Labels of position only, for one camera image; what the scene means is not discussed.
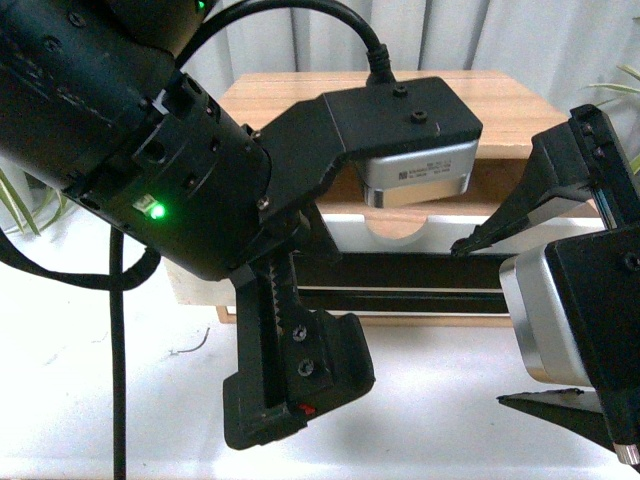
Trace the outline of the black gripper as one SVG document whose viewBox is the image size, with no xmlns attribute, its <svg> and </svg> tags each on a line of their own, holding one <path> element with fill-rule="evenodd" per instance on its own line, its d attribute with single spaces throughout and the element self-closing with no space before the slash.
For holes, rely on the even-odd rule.
<svg viewBox="0 0 640 480">
<path fill-rule="evenodd" d="M 300 301 L 293 252 L 335 250 L 317 208 L 261 220 L 278 162 L 180 75 L 127 141 L 69 189 L 196 276 L 232 281 L 238 369 L 223 383 L 223 405 L 225 441 L 237 450 L 293 435 L 375 381 L 359 319 Z"/>
</svg>

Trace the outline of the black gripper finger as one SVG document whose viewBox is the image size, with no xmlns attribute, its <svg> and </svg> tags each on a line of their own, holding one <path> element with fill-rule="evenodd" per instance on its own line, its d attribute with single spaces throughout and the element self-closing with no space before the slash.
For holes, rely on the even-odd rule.
<svg viewBox="0 0 640 480">
<path fill-rule="evenodd" d="M 595 392 L 578 388 L 501 395 L 506 407 L 563 427 L 611 452 L 614 451 Z"/>
</svg>

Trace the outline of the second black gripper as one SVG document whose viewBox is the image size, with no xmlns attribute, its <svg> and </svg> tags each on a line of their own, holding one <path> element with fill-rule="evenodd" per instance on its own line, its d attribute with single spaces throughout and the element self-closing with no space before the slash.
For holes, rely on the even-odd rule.
<svg viewBox="0 0 640 480">
<path fill-rule="evenodd" d="M 639 224 L 639 183 L 608 115 L 592 104 L 532 138 L 522 177 L 498 209 L 451 246 L 466 256 L 511 238 L 592 198 L 606 228 Z"/>
</svg>

